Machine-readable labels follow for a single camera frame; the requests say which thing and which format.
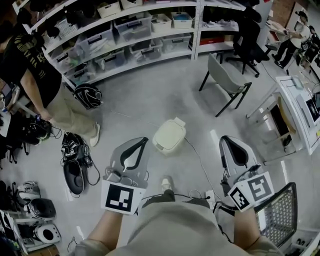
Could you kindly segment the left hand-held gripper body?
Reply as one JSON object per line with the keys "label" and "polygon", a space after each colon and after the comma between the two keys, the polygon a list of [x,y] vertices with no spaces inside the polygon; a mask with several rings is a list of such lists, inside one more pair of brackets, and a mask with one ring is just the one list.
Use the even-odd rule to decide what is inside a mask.
{"label": "left hand-held gripper body", "polygon": [[109,166],[105,169],[101,182],[100,206],[111,212],[133,215],[148,187],[149,140],[144,151],[146,157],[142,165],[134,170],[128,170],[121,165],[120,156],[125,150],[125,143],[114,149]]}

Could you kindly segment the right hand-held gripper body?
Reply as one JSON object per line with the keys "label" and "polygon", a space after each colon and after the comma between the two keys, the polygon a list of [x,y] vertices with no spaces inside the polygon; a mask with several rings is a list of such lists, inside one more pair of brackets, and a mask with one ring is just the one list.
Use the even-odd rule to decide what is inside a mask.
{"label": "right hand-held gripper body", "polygon": [[[223,137],[230,137],[248,154],[247,165],[236,165]],[[234,203],[230,209],[244,212],[258,206],[275,194],[269,172],[263,171],[252,148],[233,136],[219,140],[219,152],[224,173],[220,185],[223,193]]]}

